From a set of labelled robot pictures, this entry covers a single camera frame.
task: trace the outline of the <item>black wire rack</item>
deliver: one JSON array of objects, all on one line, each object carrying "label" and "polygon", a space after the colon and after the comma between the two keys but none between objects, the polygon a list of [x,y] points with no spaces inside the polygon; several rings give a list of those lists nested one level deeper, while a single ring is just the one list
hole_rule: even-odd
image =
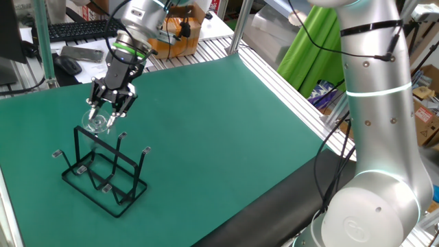
[{"label": "black wire rack", "polygon": [[[105,150],[108,150],[112,154],[114,154],[114,158],[108,158],[107,156],[96,153],[95,150],[91,150],[88,154],[81,158],[80,155],[80,140],[79,140],[79,132],[81,132],[86,138],[91,139],[96,144],[102,146]],[[119,135],[117,139],[116,149],[97,138],[95,135],[81,128],[80,126],[76,126],[73,129],[74,137],[75,137],[75,157],[76,163],[71,165],[66,154],[62,150],[55,151],[52,156],[54,158],[62,155],[69,166],[67,170],[62,173],[62,179],[70,184],[73,188],[78,190],[88,199],[93,201],[95,204],[100,206],[103,210],[111,214],[113,217],[121,217],[123,213],[126,212],[128,208],[130,208],[134,202],[143,194],[143,192],[147,189],[147,184],[140,179],[140,173],[142,170],[143,162],[145,160],[145,155],[151,150],[150,147],[146,147],[141,154],[139,164],[135,163],[133,160],[122,154],[119,149],[121,146],[121,141],[126,137],[126,132]],[[94,172],[93,163],[96,161],[96,158],[102,158],[104,163],[111,166],[111,173],[103,178],[97,172]],[[125,161],[130,167],[133,168],[134,172],[129,172],[127,169],[123,168],[120,164],[118,164],[118,160],[121,159]],[[115,179],[116,174],[128,175],[130,179],[132,179],[132,187],[128,191],[121,189],[116,186],[112,181]],[[91,181],[91,185],[93,186],[95,193],[91,193],[84,189],[84,184],[79,185],[78,180],[73,178],[77,178],[78,176],[88,176]],[[101,191],[104,194],[112,194],[116,205],[119,207],[115,208],[114,203],[109,205],[108,203],[103,203],[100,198],[101,194],[96,193],[96,191]]]}]

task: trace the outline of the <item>wine glass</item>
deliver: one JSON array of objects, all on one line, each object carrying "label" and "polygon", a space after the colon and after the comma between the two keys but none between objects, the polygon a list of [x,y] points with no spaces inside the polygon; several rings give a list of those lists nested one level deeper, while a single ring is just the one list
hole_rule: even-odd
[{"label": "wine glass", "polygon": [[[88,116],[90,111],[91,110],[87,111],[82,117],[82,127],[91,134],[95,135],[95,137],[101,139],[108,145],[111,145],[111,143],[117,139],[117,134],[114,126],[111,128],[107,126],[108,120],[110,119],[110,114],[101,109],[94,119],[89,120]],[[89,138],[86,139],[88,140],[87,142],[89,143],[91,151],[94,151],[95,153],[104,152],[105,149],[100,144],[97,144]]]}]

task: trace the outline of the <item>keyboard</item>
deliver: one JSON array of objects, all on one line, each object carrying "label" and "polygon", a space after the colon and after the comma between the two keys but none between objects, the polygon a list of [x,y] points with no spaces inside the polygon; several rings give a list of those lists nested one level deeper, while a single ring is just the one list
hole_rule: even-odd
[{"label": "keyboard", "polygon": [[[86,38],[115,37],[117,30],[122,29],[119,21],[112,21],[108,33],[104,33],[107,20],[87,21],[83,23],[60,23],[49,25],[50,42],[82,40]],[[32,28],[32,36],[37,37],[36,29]]]}]

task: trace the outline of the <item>green table surface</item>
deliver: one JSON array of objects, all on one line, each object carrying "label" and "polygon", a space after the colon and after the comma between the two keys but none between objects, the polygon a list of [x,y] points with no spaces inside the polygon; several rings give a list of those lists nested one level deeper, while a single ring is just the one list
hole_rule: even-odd
[{"label": "green table surface", "polygon": [[190,246],[311,159],[321,140],[238,55],[142,75],[121,151],[148,190],[113,218],[61,179],[90,85],[0,101],[0,164],[26,246]]}]

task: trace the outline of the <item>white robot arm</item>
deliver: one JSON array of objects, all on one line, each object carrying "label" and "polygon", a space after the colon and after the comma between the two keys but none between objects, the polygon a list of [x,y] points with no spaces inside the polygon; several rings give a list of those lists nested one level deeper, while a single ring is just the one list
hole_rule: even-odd
[{"label": "white robot arm", "polygon": [[[309,2],[335,8],[342,51],[350,54],[385,54],[399,31],[394,0]],[[397,247],[427,210],[433,193],[416,146],[405,39],[399,38],[388,62],[343,55],[343,64],[357,147],[356,176],[294,246]]]},{"label": "white robot arm", "polygon": [[86,101],[91,106],[88,116],[90,121],[96,117],[105,102],[112,104],[108,127],[113,125],[116,118],[127,115],[137,98],[131,81],[142,74],[147,57],[155,53],[148,39],[156,38],[173,45],[178,38],[163,30],[163,21],[172,4],[182,6],[191,2],[192,0],[125,0],[116,7],[117,11],[127,5],[121,18],[126,30],[119,31],[116,42],[111,45],[112,49],[106,58],[106,77],[92,78],[90,97]]}]

